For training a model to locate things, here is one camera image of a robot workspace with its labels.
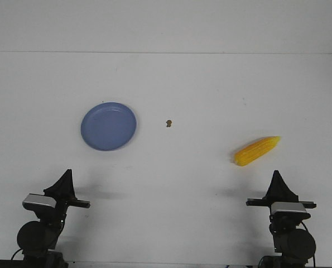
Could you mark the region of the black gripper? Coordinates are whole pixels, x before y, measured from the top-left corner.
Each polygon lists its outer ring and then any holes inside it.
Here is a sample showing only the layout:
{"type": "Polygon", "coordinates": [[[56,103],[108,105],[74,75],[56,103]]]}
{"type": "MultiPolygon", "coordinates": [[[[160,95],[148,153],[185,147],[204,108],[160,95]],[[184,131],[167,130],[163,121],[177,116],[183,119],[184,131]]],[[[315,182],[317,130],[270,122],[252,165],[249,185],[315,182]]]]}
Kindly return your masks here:
{"type": "Polygon", "coordinates": [[[248,198],[247,206],[272,207],[273,205],[282,207],[303,206],[304,208],[316,208],[316,203],[310,201],[299,201],[299,196],[290,190],[284,182],[280,172],[275,170],[266,195],[262,199],[248,198]]]}
{"type": "Polygon", "coordinates": [[[44,195],[56,200],[55,215],[66,215],[69,207],[90,208],[90,201],[75,196],[71,169],[67,169],[54,185],[44,189],[44,195]]]}

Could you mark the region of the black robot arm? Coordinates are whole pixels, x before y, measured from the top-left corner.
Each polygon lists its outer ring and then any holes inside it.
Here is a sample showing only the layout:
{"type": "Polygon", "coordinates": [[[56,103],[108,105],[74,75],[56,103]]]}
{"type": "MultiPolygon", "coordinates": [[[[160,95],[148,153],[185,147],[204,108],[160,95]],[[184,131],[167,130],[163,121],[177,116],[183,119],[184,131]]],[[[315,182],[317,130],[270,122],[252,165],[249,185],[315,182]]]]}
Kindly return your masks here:
{"type": "Polygon", "coordinates": [[[307,210],[316,208],[317,204],[299,200],[299,196],[290,190],[278,170],[273,172],[265,196],[261,199],[249,198],[246,205],[269,208],[269,230],[275,252],[288,258],[287,262],[304,263],[314,256],[315,239],[309,231],[298,226],[311,217],[307,210]]]}
{"type": "Polygon", "coordinates": [[[73,173],[67,169],[59,180],[43,190],[30,193],[22,201],[25,210],[35,213],[37,220],[24,224],[17,234],[17,244],[25,256],[39,258],[55,248],[64,230],[69,207],[90,207],[90,202],[76,197],[73,173]]]}

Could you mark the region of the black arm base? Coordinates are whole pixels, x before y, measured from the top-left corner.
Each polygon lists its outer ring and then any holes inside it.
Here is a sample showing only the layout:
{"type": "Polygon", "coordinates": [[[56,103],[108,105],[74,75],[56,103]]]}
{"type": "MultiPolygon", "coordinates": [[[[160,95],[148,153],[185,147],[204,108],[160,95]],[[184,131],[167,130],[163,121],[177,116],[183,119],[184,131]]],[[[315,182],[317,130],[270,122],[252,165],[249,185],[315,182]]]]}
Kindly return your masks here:
{"type": "Polygon", "coordinates": [[[7,268],[23,268],[23,267],[54,267],[67,268],[69,264],[64,260],[61,252],[56,251],[41,251],[41,252],[27,252],[21,250],[23,254],[22,260],[0,260],[0,267],[7,268]]]}
{"type": "Polygon", "coordinates": [[[263,256],[259,263],[259,268],[304,268],[308,260],[295,259],[288,256],[263,256]]]}

